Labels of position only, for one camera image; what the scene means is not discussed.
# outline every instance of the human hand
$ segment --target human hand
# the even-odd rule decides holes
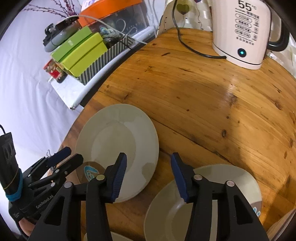
[[[21,227],[21,229],[24,231],[24,233],[27,236],[30,236],[35,225],[30,223],[27,219],[23,218],[21,221],[19,221],[19,225]]]

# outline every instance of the wood grain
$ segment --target wood grain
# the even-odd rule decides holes
[[[194,49],[216,55],[211,33],[182,29],[182,38]],[[203,58],[185,49],[171,29],[107,79],[62,146],[74,150],[83,126],[105,106],[137,106],[156,127],[160,155],[152,180],[138,196],[107,206],[112,231],[144,240],[148,206],[173,179],[169,162],[173,152],[194,167],[225,163],[251,173],[263,196],[260,220],[268,229],[296,200],[295,88],[295,79],[271,58],[259,70]],[[69,180],[77,183],[75,174]]]

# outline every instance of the dried branch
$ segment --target dried branch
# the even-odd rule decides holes
[[[36,6],[33,4],[28,4],[28,6],[30,6],[30,8],[25,8],[25,9],[23,9],[23,11],[48,12],[48,13],[52,13],[55,15],[59,15],[63,18],[77,14],[74,9],[75,6],[73,4],[73,0],[63,0],[65,7],[61,3],[61,0],[52,0],[52,1],[56,5],[58,5],[61,9],[55,9],[55,8],[51,8],[51,7],[39,7],[39,6]]]

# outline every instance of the orange box lid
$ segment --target orange box lid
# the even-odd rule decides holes
[[[141,2],[142,0],[99,0],[83,10],[80,14],[101,19]],[[79,17],[78,22],[82,27],[84,27],[95,21],[90,18]]]

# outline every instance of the white ceramic plate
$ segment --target white ceramic plate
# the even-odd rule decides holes
[[[113,241],[132,241],[131,239],[128,239],[120,234],[111,232]],[[83,241],[87,241],[87,234],[84,235]]]
[[[84,158],[76,170],[80,182],[97,176],[113,165],[120,152],[127,155],[127,168],[116,202],[129,200],[151,180],[159,154],[158,136],[150,118],[139,108],[115,104],[96,113],[83,127],[75,153]]]
[[[209,181],[225,183],[232,180],[251,204],[257,216],[261,212],[262,196],[255,178],[244,169],[232,165],[218,164],[194,170]],[[180,197],[175,181],[166,185],[153,199],[146,213],[144,234],[146,241],[184,241],[192,204]],[[213,200],[210,241],[216,241],[218,221],[217,201]]]

